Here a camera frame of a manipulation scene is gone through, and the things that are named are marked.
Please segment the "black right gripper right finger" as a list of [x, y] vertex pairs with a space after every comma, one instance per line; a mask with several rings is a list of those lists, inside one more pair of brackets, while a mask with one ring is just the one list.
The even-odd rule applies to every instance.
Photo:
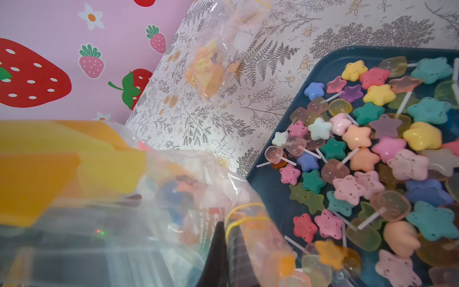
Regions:
[[259, 287], [240, 226], [234, 227], [228, 237], [227, 260], [229, 287]]

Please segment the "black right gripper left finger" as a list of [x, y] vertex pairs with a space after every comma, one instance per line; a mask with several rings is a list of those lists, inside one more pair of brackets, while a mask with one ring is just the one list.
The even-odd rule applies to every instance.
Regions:
[[225, 226], [222, 221], [216, 225], [208, 258], [197, 287], [226, 287], [228, 285], [227, 245]]

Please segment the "ziploc bag with yellow duck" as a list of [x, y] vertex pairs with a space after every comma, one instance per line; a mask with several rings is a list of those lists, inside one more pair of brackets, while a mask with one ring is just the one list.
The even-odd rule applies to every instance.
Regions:
[[1, 285], [196, 287], [216, 225], [240, 226], [260, 287], [295, 257], [251, 185], [202, 151], [121, 124], [1, 122]]

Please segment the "clear ziploc candy bag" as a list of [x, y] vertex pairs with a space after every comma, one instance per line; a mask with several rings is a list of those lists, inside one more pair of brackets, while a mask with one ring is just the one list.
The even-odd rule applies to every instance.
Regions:
[[203, 100], [239, 67], [276, 1], [214, 1], [197, 33], [185, 73]]

